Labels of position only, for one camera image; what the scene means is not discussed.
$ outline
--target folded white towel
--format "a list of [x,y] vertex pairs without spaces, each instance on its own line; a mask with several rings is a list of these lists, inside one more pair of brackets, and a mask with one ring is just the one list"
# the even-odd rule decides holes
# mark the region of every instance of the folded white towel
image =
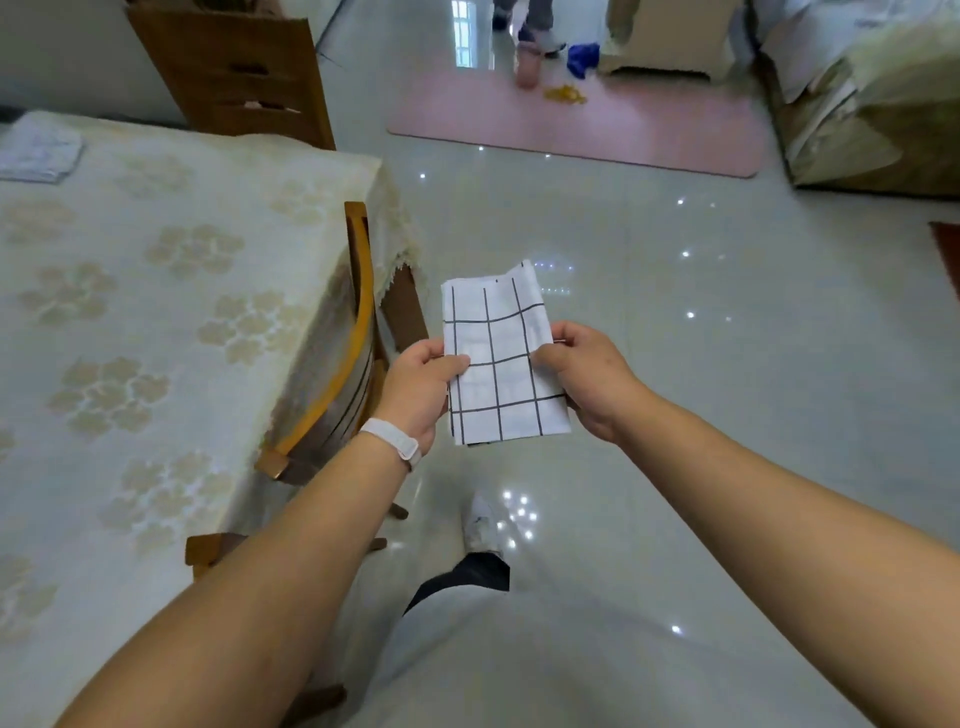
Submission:
[[504,276],[444,283],[444,349],[470,357],[470,368],[450,384],[458,445],[570,431],[563,387],[530,362],[530,352],[552,341],[529,260]]
[[78,132],[26,113],[0,136],[0,180],[59,182],[77,166],[83,147]]

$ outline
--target black pants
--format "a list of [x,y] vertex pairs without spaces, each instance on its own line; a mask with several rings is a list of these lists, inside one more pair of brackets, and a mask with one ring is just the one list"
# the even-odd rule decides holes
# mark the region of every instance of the black pants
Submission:
[[495,553],[469,553],[453,568],[453,571],[424,581],[403,614],[416,607],[428,596],[450,587],[463,587],[467,584],[495,589],[498,592],[508,592],[510,591],[510,567]]

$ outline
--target pink floor mat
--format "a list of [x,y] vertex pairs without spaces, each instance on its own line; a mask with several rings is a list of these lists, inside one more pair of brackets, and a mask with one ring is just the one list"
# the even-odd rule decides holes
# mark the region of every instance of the pink floor mat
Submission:
[[[684,78],[578,81],[551,65],[529,91],[499,71],[422,72],[387,130],[729,177],[752,177],[763,163],[766,134],[744,94]],[[588,101],[568,106],[543,98],[545,87],[562,84],[576,85]]]

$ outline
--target floral tablecloth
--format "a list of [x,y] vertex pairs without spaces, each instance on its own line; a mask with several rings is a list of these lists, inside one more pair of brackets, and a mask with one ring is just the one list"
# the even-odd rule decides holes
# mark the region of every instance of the floral tablecloth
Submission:
[[44,115],[85,148],[60,184],[0,182],[4,728],[52,724],[189,583],[188,535],[289,497],[252,462],[291,382],[322,390],[344,350],[344,202],[367,205],[378,299],[418,253],[379,159]]

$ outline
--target shoe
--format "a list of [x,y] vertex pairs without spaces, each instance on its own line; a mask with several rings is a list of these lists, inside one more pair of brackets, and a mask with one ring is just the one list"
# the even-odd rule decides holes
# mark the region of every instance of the shoe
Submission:
[[513,11],[505,11],[493,6],[493,32],[502,33],[510,27],[510,19],[514,16]]
[[557,58],[560,52],[566,47],[566,43],[554,37],[553,31],[535,31],[532,28],[527,28],[526,23],[520,28],[516,39],[521,43],[533,43],[537,46],[537,50],[551,59]]
[[473,496],[469,509],[464,513],[464,546],[467,547],[467,553],[495,553],[503,558],[493,509],[479,494]]

